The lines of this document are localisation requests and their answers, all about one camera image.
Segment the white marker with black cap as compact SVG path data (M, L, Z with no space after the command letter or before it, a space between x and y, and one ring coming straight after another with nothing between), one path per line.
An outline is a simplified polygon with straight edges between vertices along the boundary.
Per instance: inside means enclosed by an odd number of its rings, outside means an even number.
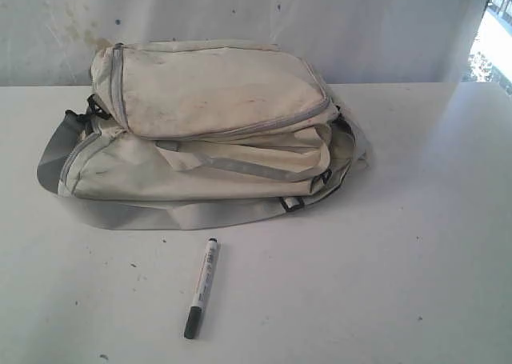
M183 333L186 339L195 339L198 335L212 287L217 260L218 240L216 238L209 238Z

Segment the white canvas duffel bag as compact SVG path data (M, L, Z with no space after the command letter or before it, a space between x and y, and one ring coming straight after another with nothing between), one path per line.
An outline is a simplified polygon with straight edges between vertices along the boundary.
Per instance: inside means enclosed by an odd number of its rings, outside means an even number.
M41 187L108 230L203 230L301 210L367 158L345 103L305 60L238 40L116 44L65 112Z

